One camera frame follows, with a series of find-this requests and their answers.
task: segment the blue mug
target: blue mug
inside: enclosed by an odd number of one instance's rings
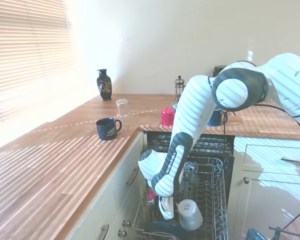
[[[115,120],[112,117],[100,119],[95,124],[99,138],[106,141],[114,139],[117,136],[117,132],[122,128],[122,122],[120,120]]]
[[[222,124],[225,124],[228,121],[228,115],[226,112],[222,111],[221,108],[215,109],[212,113],[212,116],[208,122],[208,125],[211,127],[217,127],[221,126]]]

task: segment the cabinet handle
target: cabinet handle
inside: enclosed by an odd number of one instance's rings
[[[118,231],[118,237],[119,238],[125,238],[128,235],[128,233],[126,231]]]
[[[245,176],[243,177],[243,181],[245,184],[248,184],[250,182],[250,179],[247,176]]]
[[[285,156],[283,156],[283,157],[281,158],[281,160],[286,161],[286,162],[292,162],[292,163],[300,164],[300,160],[288,159],[288,158],[286,158]]]
[[[123,220],[122,226],[130,228],[131,227],[131,222]]]
[[[107,235],[108,230],[109,230],[109,224],[107,223],[107,224],[103,225],[103,226],[101,227],[101,230],[102,230],[102,232],[101,232],[101,234],[100,234],[98,240],[105,240],[106,235]]]
[[[137,175],[138,175],[138,172],[139,172],[139,167],[135,166],[134,169],[133,169],[133,175],[132,177],[130,178],[130,180],[126,181],[125,184],[127,184],[128,186],[130,186],[134,180],[136,179]]]

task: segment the dishwasher rack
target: dishwasher rack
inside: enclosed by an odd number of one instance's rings
[[[225,196],[222,161],[217,158],[188,157],[184,165],[180,194],[173,200],[178,205],[184,199],[192,199],[198,205],[203,223],[201,227],[193,231],[193,240],[229,239]],[[138,239],[178,240],[174,236],[167,236],[163,233],[145,232],[144,226],[147,222],[167,222],[180,226],[178,219],[164,220],[158,201],[153,206],[149,205],[147,192],[144,192],[133,222]]]

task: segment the glass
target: glass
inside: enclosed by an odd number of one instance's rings
[[[116,115],[117,117],[126,117],[130,114],[127,99],[118,99],[116,101]]]

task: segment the decorative vase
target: decorative vase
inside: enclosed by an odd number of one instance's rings
[[[111,78],[107,75],[107,69],[99,69],[98,73],[99,77],[96,79],[96,84],[98,85],[100,96],[103,101],[109,101],[112,95]]]

